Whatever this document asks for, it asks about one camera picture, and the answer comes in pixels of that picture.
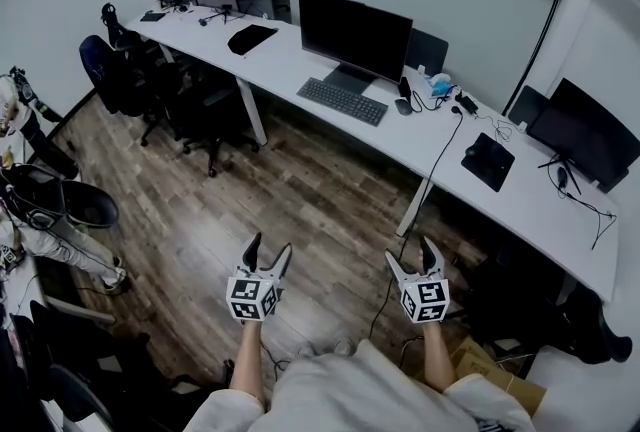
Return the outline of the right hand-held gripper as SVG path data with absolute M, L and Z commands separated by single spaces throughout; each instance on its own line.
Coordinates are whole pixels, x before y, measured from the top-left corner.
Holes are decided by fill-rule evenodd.
M 449 281 L 443 277 L 445 259 L 427 236 L 420 239 L 425 275 L 408 274 L 396 256 L 385 250 L 385 259 L 400 289 L 400 305 L 412 323 L 441 322 L 449 307 Z

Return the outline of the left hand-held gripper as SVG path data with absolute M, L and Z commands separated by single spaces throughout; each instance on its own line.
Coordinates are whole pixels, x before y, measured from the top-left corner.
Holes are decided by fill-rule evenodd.
M 246 268 L 237 266 L 227 282 L 226 302 L 231 316 L 237 321 L 263 322 L 275 313 L 275 308 L 281 300 L 281 283 L 289 266 L 293 247 L 291 243 L 287 243 L 281 249 L 271 270 L 255 271 L 261 238 L 262 233 L 257 232 L 245 243 L 242 263 Z

